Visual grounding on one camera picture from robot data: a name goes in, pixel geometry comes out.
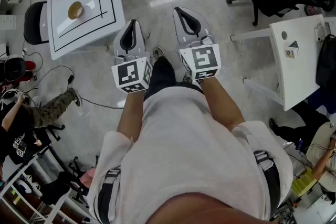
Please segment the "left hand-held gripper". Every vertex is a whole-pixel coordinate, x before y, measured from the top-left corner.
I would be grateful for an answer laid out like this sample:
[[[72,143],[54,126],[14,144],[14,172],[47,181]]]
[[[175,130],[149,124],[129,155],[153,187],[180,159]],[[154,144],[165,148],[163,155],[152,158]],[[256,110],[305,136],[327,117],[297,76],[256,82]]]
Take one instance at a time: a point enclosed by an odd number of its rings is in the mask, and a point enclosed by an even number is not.
[[[116,87],[124,93],[145,91],[149,88],[152,66],[150,54],[145,52],[145,41],[140,23],[133,19],[126,23],[113,41],[116,55],[111,67]]]

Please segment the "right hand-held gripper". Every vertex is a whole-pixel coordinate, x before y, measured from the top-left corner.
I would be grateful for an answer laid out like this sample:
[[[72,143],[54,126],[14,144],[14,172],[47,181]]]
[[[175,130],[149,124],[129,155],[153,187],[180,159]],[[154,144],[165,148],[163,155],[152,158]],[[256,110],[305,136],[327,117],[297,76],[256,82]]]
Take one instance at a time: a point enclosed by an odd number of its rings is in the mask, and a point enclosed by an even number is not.
[[[190,37],[200,40],[180,44],[178,54],[192,80],[215,77],[221,69],[219,44],[214,42],[208,21],[200,14],[184,7],[173,9],[177,40],[187,42]]]

